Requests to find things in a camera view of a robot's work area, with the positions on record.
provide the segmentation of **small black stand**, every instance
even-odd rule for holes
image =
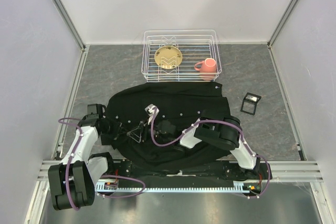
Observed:
[[[260,101],[260,99],[261,99],[261,96],[259,96],[259,95],[252,94],[252,93],[246,93],[246,95],[243,99],[243,103],[241,104],[242,108],[240,109],[240,111],[244,112],[244,113],[247,113],[247,114],[250,114],[250,115],[255,115],[256,110],[257,110],[257,103]],[[244,103],[245,102],[248,102],[248,103],[251,103],[251,104],[254,105],[253,112],[248,112],[248,111],[244,110]]]

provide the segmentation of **yellow plate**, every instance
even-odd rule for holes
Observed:
[[[156,64],[164,69],[176,68],[182,62],[181,51],[173,46],[163,46],[155,52]]]

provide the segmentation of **mug handle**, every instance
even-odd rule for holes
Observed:
[[[195,70],[199,71],[200,68],[197,68],[196,66],[199,65],[199,64],[203,64],[203,63],[204,63],[204,61],[200,61],[200,62],[196,63],[195,66],[194,66]]]

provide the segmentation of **pink mug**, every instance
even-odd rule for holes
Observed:
[[[202,65],[200,68],[197,68],[196,66],[199,64],[202,64]],[[211,81],[216,76],[217,64],[213,58],[207,58],[201,62],[196,63],[194,68],[195,70],[201,73],[200,76],[205,81]]]

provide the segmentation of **dish rack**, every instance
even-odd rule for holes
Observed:
[[[156,51],[163,46],[173,46],[182,53],[182,62],[164,69],[155,62]],[[147,82],[159,81],[206,81],[194,66],[200,61],[212,58],[216,61],[214,80],[222,71],[216,32],[214,30],[152,30],[144,35],[141,71]]]

